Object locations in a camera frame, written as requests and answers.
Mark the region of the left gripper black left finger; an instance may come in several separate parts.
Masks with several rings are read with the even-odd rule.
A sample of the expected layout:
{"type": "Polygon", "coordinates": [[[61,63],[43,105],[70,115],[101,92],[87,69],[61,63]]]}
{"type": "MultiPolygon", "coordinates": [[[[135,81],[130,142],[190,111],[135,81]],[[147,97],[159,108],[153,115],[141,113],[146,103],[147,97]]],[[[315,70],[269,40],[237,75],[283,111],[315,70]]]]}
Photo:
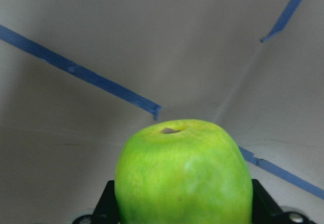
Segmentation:
{"type": "Polygon", "coordinates": [[[114,194],[114,180],[107,182],[107,185],[93,211],[92,223],[119,223],[117,203],[114,194]]]}

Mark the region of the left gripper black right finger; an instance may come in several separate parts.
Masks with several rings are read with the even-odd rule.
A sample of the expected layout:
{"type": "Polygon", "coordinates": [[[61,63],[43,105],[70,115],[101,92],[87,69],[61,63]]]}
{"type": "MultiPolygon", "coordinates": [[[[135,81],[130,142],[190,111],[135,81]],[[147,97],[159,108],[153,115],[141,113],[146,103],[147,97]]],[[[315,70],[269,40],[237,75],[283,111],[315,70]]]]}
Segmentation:
{"type": "Polygon", "coordinates": [[[282,223],[283,211],[257,179],[252,179],[252,222],[256,224],[282,223]]]}

